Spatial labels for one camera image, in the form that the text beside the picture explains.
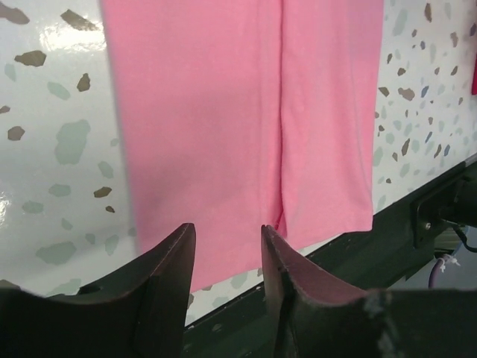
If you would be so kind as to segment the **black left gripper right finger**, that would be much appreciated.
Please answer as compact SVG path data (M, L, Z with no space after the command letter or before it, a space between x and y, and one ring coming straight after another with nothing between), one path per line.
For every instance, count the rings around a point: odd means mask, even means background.
M296 252L262 226L262 269L274 357L357 357L369 349L366 292Z

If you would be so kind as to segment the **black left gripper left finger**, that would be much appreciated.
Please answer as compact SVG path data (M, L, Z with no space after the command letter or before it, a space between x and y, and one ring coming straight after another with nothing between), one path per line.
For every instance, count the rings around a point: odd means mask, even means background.
M182 224L76 295L55 295L48 356L178 357L194 262L195 227Z

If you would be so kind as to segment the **pink t shirt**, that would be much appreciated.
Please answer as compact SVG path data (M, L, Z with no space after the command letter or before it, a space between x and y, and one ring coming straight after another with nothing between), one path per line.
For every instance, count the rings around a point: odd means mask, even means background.
M382 1L103 1L138 241L195 225L192 290L373 221Z

